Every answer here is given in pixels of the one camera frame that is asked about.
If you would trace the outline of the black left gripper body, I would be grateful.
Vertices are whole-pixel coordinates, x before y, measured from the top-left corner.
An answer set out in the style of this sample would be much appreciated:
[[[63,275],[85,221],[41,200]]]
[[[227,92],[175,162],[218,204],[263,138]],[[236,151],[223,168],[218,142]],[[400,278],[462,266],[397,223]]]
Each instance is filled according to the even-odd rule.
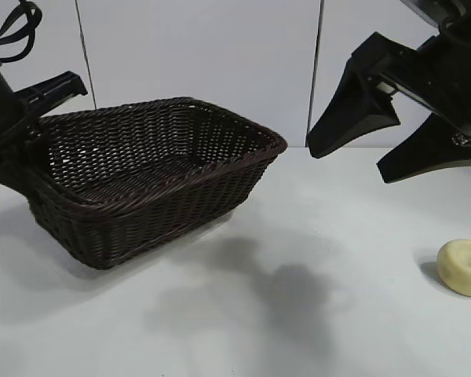
[[[24,139],[43,115],[78,95],[87,95],[87,89],[72,71],[16,92],[0,72],[0,155],[16,140]]]

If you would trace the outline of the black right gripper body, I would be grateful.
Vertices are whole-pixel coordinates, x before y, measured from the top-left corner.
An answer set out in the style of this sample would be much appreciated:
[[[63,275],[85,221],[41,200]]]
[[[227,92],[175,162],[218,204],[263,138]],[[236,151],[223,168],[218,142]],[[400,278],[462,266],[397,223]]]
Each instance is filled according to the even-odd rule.
[[[401,93],[427,108],[459,145],[471,145],[471,7],[447,7],[438,35],[412,49],[375,32],[351,56],[360,88],[355,137],[399,124],[392,105]]]

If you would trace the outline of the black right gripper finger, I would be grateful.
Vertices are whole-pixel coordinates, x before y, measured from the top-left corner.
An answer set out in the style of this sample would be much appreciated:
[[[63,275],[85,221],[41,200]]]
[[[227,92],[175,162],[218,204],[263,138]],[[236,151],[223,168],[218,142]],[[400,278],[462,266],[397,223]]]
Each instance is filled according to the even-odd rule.
[[[471,137],[432,114],[377,167],[386,184],[435,170],[471,167]]]
[[[310,155],[321,159],[359,137],[398,125],[392,97],[377,89],[349,59],[334,96],[306,141]]]

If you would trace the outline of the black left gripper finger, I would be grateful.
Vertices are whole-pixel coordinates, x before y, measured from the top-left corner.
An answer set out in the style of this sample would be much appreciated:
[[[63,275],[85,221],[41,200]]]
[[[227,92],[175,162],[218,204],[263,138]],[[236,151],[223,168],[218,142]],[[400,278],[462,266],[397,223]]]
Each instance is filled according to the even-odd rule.
[[[37,196],[31,173],[42,165],[42,131],[28,127],[0,147],[0,184],[23,196]]]

